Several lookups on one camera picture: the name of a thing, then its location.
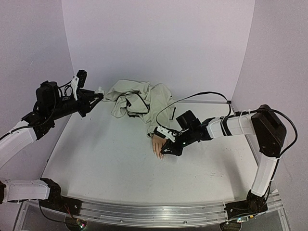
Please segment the white nail polish bottle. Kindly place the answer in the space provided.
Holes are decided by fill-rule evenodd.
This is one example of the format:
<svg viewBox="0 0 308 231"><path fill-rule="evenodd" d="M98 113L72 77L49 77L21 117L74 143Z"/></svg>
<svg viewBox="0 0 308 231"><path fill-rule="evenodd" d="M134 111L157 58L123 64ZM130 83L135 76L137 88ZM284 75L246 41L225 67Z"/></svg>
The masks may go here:
<svg viewBox="0 0 308 231"><path fill-rule="evenodd" d="M98 89L95 91L95 94L105 94L105 91L102 89L102 87L98 87Z"/></svg>

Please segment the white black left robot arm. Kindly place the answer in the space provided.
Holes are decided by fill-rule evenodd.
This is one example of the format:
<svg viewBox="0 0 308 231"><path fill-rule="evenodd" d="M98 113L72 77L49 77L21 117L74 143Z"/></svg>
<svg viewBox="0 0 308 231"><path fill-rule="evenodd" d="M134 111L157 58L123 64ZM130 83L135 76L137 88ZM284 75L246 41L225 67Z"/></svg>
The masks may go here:
<svg viewBox="0 0 308 231"><path fill-rule="evenodd" d="M57 119L73 113L85 117L103 99L104 91L86 90L74 84L71 95L64 96L59 93L56 82L45 81L36 90L36 95L33 110L0 139L1 167L22 149L46 135ZM35 199L46 200L54 210L61 210L65 205L60 186L51 179L0 180L1 203Z"/></svg>

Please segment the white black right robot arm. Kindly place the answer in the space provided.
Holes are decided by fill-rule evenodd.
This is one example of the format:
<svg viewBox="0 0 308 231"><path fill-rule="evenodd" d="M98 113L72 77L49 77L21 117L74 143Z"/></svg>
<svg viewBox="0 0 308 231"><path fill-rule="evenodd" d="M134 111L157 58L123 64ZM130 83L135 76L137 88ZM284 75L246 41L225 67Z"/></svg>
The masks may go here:
<svg viewBox="0 0 308 231"><path fill-rule="evenodd" d="M155 135L167 140L161 154L181 156L183 148L194 142L237 135L256 136L262 157L247 200L256 201L264 198L273 180L286 137L285 125L268 105L263 104L255 111L208 118L204 122L200 122L189 110L178 116L176 121L181 128L180 131L164 126L154 129Z"/></svg>

